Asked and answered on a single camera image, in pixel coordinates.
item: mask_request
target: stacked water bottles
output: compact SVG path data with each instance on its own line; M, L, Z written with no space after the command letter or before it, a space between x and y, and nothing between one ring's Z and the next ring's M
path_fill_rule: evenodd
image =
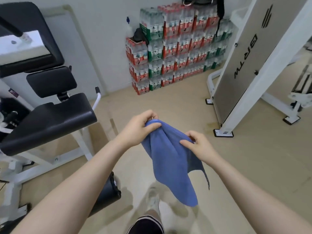
M142 8L140 27L149 40L127 39L132 85L138 95L214 69L223 61L232 23L223 19L217 35L216 6L185 7L173 3Z

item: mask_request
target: fingers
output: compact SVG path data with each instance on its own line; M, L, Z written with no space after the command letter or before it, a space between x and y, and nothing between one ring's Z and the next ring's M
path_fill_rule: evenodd
M139 115L139 117L142 117L144 120L144 123L147 122L149 118L158 119L158 115L156 112L153 112L153 110L147 110Z
M161 123L152 123L144 127L144 130L146 131L146 135L148 135L149 133L151 133L152 131L156 130L159 127L161 127Z
M184 147L190 149L190 150L193 150L195 144L183 139L183 140L180 140L180 144L183 145Z
M196 141L200 138L200 133L197 131L190 130L185 133L188 137L194 138Z

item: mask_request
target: forearm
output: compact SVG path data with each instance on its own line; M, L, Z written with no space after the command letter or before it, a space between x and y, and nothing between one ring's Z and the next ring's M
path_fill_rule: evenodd
M257 234L312 233L312 226L277 199L245 178L220 156L211 167Z
M76 234L87 219L113 167L128 148L110 141L92 159L51 191L12 234Z

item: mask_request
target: blue towel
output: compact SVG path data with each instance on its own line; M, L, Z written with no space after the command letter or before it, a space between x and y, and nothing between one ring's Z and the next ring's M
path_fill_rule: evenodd
M202 162L191 150L180 144L182 139L190 142L192 140L161 120L150 120L145 126L155 122L160 122L162 126L151 132L142 142L153 161L155 178L166 185L182 204L196 206L198 201L188 173L193 170L202 170L208 187L209 181Z

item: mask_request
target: black shorts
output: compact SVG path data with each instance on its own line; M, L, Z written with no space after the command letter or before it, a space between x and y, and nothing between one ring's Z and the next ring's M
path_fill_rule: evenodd
M139 217L127 234L164 234L162 224L150 215Z

